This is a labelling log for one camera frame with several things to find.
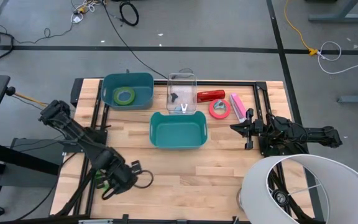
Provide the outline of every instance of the green tape roll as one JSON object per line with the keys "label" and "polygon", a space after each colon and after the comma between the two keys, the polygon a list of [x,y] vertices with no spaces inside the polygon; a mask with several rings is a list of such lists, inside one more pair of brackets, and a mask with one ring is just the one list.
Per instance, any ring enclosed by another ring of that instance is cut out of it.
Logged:
{"label": "green tape roll", "polygon": [[[131,96],[128,100],[120,100],[119,96],[123,93],[129,93]],[[116,91],[114,91],[114,102],[116,102],[118,105],[129,105],[135,100],[135,91],[133,88],[130,87],[120,87],[117,88]]]}

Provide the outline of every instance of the clear plastic container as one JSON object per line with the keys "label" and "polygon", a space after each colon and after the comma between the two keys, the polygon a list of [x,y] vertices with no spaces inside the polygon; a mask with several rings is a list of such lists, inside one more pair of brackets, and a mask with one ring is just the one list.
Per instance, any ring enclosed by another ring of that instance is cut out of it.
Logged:
{"label": "clear plastic container", "polygon": [[194,74],[169,74],[167,110],[170,114],[195,113],[197,110],[197,79]]}

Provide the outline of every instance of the red tape roll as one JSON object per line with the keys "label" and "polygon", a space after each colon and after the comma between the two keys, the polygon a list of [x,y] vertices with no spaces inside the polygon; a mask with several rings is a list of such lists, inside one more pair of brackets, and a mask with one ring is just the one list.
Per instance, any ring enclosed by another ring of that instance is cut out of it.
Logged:
{"label": "red tape roll", "polygon": [[209,114],[215,119],[227,118],[227,116],[229,116],[229,114],[230,114],[230,104],[226,100],[221,100],[222,103],[224,103],[226,105],[226,112],[224,114],[217,114],[217,113],[215,113],[214,105],[216,102],[218,102],[218,100],[219,99],[216,99],[209,104]]}

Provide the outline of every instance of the red object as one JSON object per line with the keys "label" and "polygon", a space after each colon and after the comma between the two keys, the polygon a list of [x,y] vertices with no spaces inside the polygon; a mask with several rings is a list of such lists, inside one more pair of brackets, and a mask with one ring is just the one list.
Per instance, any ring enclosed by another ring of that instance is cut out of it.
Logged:
{"label": "red object", "polygon": [[204,91],[197,93],[197,103],[208,102],[215,99],[223,99],[226,96],[224,90]]}
{"label": "red object", "polygon": [[219,99],[216,99],[209,104],[209,110],[208,110],[209,114],[215,119],[227,118],[227,116],[229,116],[229,114],[230,114],[230,104],[226,100],[222,100],[222,103],[224,103],[226,105],[226,112],[224,114],[217,114],[217,113],[215,113],[214,105],[216,102],[218,102],[218,100]]}

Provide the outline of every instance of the tape roll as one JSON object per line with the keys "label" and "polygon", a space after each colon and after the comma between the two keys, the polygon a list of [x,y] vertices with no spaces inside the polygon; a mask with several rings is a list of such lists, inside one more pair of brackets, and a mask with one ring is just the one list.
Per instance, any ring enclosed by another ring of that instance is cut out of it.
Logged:
{"label": "tape roll", "polygon": [[[120,100],[119,96],[123,93],[129,93],[130,96],[128,100]],[[116,91],[114,91],[114,102],[116,102],[118,105],[129,105],[135,100],[135,91],[133,88],[130,87],[120,87],[117,88]]]}
{"label": "tape roll", "polygon": [[224,105],[226,106],[226,112],[224,114],[217,114],[214,110],[214,105],[216,102],[218,102],[218,100],[220,99],[216,99],[209,104],[209,114],[215,119],[227,118],[227,116],[229,116],[230,114],[230,104],[226,100],[221,100],[222,103],[224,103]]}

